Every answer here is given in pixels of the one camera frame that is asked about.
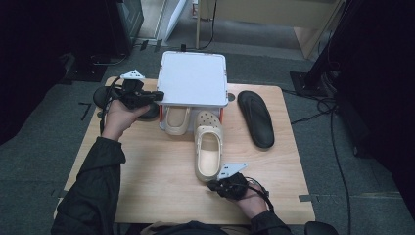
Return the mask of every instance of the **cable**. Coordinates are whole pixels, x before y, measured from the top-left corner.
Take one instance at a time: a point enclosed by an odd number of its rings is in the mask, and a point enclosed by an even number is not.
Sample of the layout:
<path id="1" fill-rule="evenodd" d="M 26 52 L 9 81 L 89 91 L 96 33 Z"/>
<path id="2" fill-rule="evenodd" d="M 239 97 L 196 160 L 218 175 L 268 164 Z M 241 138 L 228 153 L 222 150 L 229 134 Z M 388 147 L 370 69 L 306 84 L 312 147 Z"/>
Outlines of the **cable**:
<path id="1" fill-rule="evenodd" d="M 199 48 L 199 50 L 206 49 L 210 45 L 210 43 L 213 41 L 213 38 L 214 38 L 214 19 L 216 18 L 216 5 L 217 5 L 217 0 L 214 1 L 213 19 L 211 20 L 211 37 L 210 37 L 210 41 L 209 41 L 209 43 L 206 46 Z"/>
<path id="2" fill-rule="evenodd" d="M 95 58 L 97 56 L 98 55 L 91 56 L 91 60 L 93 60 L 93 58 Z M 122 59 L 120 59 L 119 61 L 117 61 L 115 63 L 92 63 L 92 65 L 94 65 L 94 66 L 116 66 L 116 65 L 119 65 L 121 62 L 123 62 L 127 58 L 127 55 L 125 55 L 125 54 L 123 54 L 122 56 L 123 56 Z"/>
<path id="3" fill-rule="evenodd" d="M 343 185 L 345 187 L 345 191 L 346 191 L 346 203 L 347 203 L 347 234 L 350 235 L 351 234 L 351 207 L 350 207 L 350 195 L 348 192 L 348 187 L 347 187 L 347 183 L 346 183 L 346 179 L 345 179 L 345 175 L 343 173 L 342 170 L 342 166 L 340 165 L 340 161 L 339 161 L 339 155 L 337 153 L 337 148 L 336 148 L 336 142 L 335 142 L 335 135 L 334 135 L 334 128 L 333 128 L 333 115 L 334 115 L 335 110 L 332 111 L 331 115 L 330 115 L 330 132 L 331 132 L 331 136 L 332 136 L 332 144 L 333 144 L 333 151 L 335 153 L 335 157 L 336 157 L 336 162 L 337 162 L 337 166 L 339 168 L 339 172 L 340 175 L 342 177 L 342 182 Z"/>
<path id="4" fill-rule="evenodd" d="M 325 104 L 326 106 L 328 106 L 327 103 L 325 103 L 326 101 L 333 102 L 335 100 L 333 98 L 318 99 L 318 98 L 313 97 L 313 96 L 301 96 L 301 95 L 298 95 L 295 91 L 290 91 L 290 90 L 285 90 L 285 89 L 282 89 L 282 91 L 283 92 L 286 92 L 288 94 L 291 94 L 291 95 L 296 95 L 296 96 L 302 97 L 302 98 L 306 98 L 306 99 L 310 99 L 310 100 L 317 100 L 319 102 L 319 103 L 317 103 L 317 109 L 319 110 L 320 114 L 315 115 L 313 117 L 307 117 L 307 118 L 303 118 L 303 119 L 300 119 L 300 120 L 297 120 L 297 121 L 293 121 L 294 124 L 297 123 L 297 122 L 300 122 L 300 121 L 306 121 L 306 120 L 310 120 L 310 119 L 313 119 L 313 118 L 317 118 L 317 117 L 322 116 L 324 114 L 328 114 L 328 112 L 330 114 L 330 133 L 331 133 L 333 151 L 334 151 L 334 154 L 335 154 L 337 166 L 339 168 L 339 172 L 340 172 L 340 175 L 341 175 L 341 178 L 342 178 L 342 183 L 343 183 L 343 185 L 345 187 L 345 192 L 346 192 L 346 204 L 347 204 L 347 234 L 350 235 L 351 234 L 351 206 L 350 206 L 350 195 L 349 195 L 349 192 L 348 192 L 348 187 L 347 187 L 347 183 L 346 183 L 346 179 L 345 179 L 345 174 L 343 173 L 342 166 L 340 164 L 339 155 L 338 155 L 337 148 L 336 148 L 335 136 L 334 136 L 334 127 L 333 127 L 333 115 L 334 115 L 334 112 L 335 112 L 335 110 L 337 108 L 337 105 L 333 106 L 332 108 L 330 108 L 327 111 L 322 111 L 319 108 L 319 104 L 320 103 L 321 104 Z"/>
<path id="5" fill-rule="evenodd" d="M 283 92 L 291 94 L 291 95 L 295 95 L 295 96 L 299 96 L 299 97 L 302 97 L 302 98 L 305 98 L 305 99 L 317 101 L 317 110 L 319 111 L 318 114 L 313 115 L 311 117 L 305 117 L 305 118 L 301 118 L 301 119 L 298 119 L 298 120 L 294 120 L 294 121 L 291 122 L 291 125 L 297 124 L 297 123 L 302 122 L 302 121 L 309 121 L 311 119 L 315 119 L 315 118 L 318 118 L 318 117 L 323 116 L 323 115 L 328 115 L 330 112 L 333 111 L 333 109 L 335 109 L 335 107 L 330 107 L 330 105 L 326 103 L 326 102 L 334 102 L 335 100 L 333 98 L 319 99 L 319 98 L 314 97 L 314 96 L 299 95 L 295 91 L 290 91 L 290 90 L 285 90 L 285 89 L 281 89 L 281 90 Z M 324 105 L 326 107 L 326 110 L 323 110 L 321 108 L 321 105 Z"/>

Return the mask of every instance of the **white box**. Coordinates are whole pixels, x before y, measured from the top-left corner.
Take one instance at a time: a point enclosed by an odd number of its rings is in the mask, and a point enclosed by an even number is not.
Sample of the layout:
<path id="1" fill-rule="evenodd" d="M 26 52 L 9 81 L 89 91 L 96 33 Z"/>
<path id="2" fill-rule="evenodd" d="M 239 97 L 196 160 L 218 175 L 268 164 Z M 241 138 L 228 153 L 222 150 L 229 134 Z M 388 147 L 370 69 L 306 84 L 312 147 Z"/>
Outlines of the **white box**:
<path id="1" fill-rule="evenodd" d="M 164 92 L 160 127 L 164 129 L 168 106 L 192 107 L 188 131 L 193 130 L 194 116 L 208 110 L 222 118 L 228 105 L 225 57 L 218 54 L 166 51 L 162 55 L 157 90 Z"/>

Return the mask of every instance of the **black cabinet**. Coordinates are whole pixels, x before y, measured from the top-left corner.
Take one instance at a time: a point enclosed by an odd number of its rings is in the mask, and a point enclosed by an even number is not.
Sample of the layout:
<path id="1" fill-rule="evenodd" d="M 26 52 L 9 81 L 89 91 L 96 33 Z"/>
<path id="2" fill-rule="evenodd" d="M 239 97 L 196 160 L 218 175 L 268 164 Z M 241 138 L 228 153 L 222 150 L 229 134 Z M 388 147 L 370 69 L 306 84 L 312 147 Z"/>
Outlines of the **black cabinet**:
<path id="1" fill-rule="evenodd" d="M 353 136 L 355 145 L 392 173 L 415 217 L 414 42 L 414 1 L 349 0 L 306 79 L 315 83 L 323 72 L 340 73 L 341 114 L 351 133 L 364 133 Z"/>

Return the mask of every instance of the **jacket sleeve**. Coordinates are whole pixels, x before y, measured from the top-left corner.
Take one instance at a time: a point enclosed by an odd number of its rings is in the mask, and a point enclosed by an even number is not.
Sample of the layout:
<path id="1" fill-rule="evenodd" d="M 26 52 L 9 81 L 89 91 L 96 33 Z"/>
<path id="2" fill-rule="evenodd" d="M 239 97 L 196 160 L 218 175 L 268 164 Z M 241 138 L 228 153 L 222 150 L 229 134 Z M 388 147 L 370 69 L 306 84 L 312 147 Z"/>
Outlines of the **jacket sleeve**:
<path id="1" fill-rule="evenodd" d="M 121 144 L 98 137 L 57 208 L 52 234 L 113 234 L 120 185 Z"/>
<path id="2" fill-rule="evenodd" d="M 264 211 L 251 219 L 251 232 L 258 235 L 293 235 L 290 228 L 271 211 Z"/>

